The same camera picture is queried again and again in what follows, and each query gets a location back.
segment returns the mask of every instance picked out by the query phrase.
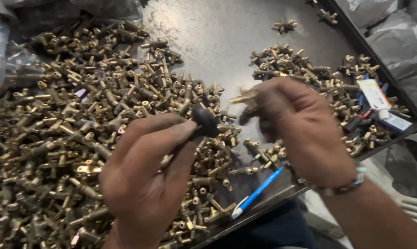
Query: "metal tray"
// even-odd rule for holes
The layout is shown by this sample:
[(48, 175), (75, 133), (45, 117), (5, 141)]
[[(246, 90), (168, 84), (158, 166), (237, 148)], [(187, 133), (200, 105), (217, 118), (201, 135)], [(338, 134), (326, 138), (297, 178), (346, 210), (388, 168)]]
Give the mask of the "metal tray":
[[(173, 70), (184, 69), (192, 72), (195, 78), (203, 79), (206, 84), (216, 80), (226, 89), (221, 96), (223, 104), (239, 93), (239, 87), (247, 89), (259, 83), (251, 77), (254, 68), (247, 66), (252, 51), (261, 51), (275, 43), (290, 43), (294, 50), (304, 48), (305, 56), (314, 65), (332, 68), (338, 68), (347, 54), (370, 56), (372, 64), (381, 66), (377, 71), (380, 80), (390, 84), (387, 95), (398, 96), (399, 104), (410, 109), (414, 124), (409, 129), (384, 146), (361, 154), (356, 158), (357, 161), (362, 161), (417, 131), (416, 106), (334, 0), (320, 0), (320, 6), (326, 11), (338, 13), (339, 23), (335, 26), (319, 21), (316, 14), (320, 8), (316, 4), (306, 4), (300, 0), (151, 0), (142, 3), (143, 23), (152, 33), (152, 38), (166, 37), (170, 47), (183, 55), (185, 63), (174, 66)], [(294, 19), (298, 27), (282, 35), (272, 31), (273, 23), (280, 18)], [(230, 112), (238, 114), (243, 108), (244, 106), (234, 105), (230, 107)], [(243, 127), (239, 137), (242, 141), (251, 137), (265, 148), (265, 141), (258, 130), (257, 120), (253, 120)], [(251, 161), (244, 146), (239, 145), (235, 149), (242, 153), (240, 159), (243, 166), (256, 164)], [(271, 171), (267, 170), (256, 175), (231, 179), (234, 191), (228, 193), (221, 186), (217, 195), (218, 202), (224, 207), (233, 201), (239, 203), (270, 174)], [(254, 208), (233, 222), (226, 218), (209, 227), (207, 233), (196, 237), (188, 246), (202, 248), (306, 190), (308, 188), (295, 184), (291, 172), (284, 169), (260, 196)]]

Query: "right hand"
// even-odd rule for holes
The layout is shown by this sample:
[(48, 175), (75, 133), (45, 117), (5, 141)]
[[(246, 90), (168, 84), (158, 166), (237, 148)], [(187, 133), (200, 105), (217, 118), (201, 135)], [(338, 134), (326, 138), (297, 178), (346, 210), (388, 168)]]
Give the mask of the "right hand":
[(296, 173), (310, 184), (335, 188), (350, 184), (356, 168), (328, 102), (304, 84), (274, 77), (255, 86), (258, 113), (284, 140)]

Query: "beaded bracelet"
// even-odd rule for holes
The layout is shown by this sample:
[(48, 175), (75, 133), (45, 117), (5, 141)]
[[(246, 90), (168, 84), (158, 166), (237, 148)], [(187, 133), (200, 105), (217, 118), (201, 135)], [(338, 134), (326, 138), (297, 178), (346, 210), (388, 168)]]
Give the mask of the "beaded bracelet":
[(314, 189), (316, 192), (322, 193), (325, 196), (347, 194), (357, 189), (364, 182), (364, 176), (365, 176), (365, 173), (367, 172), (367, 168), (357, 167), (356, 171), (358, 172), (358, 174), (356, 175), (356, 178), (348, 185), (335, 187), (335, 188), (320, 188), (316, 186), (311, 186), (311, 188)]

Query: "left hand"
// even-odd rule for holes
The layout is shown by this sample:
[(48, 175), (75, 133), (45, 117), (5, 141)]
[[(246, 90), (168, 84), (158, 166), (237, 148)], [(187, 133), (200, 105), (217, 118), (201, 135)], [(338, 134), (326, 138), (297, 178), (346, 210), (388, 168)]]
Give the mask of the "left hand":
[[(157, 248), (187, 190), (196, 128), (175, 113), (130, 123), (100, 174), (104, 202), (116, 217), (103, 248)], [(157, 174), (165, 155), (173, 154)]]

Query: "floor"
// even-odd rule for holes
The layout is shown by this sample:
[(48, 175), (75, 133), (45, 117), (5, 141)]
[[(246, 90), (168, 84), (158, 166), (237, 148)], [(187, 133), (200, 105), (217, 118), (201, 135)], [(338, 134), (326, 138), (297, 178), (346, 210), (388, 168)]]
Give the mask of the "floor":
[[(368, 177), (371, 181), (392, 198), (397, 197), (398, 193), (417, 198), (417, 143), (405, 140), (364, 160), (362, 164), (367, 167)], [(309, 212), (313, 214), (313, 217), (306, 217), (309, 223), (315, 224), (320, 230), (328, 229), (338, 235), (342, 233), (336, 220), (328, 212), (316, 192), (309, 190), (299, 198), (305, 203)], [(327, 220), (329, 224), (325, 225), (317, 218)], [(349, 249), (353, 248), (347, 237), (338, 240), (341, 245), (337, 245), (333, 240), (324, 237), (322, 234), (315, 233), (315, 237), (320, 247), (324, 249), (341, 249), (341, 245)]]

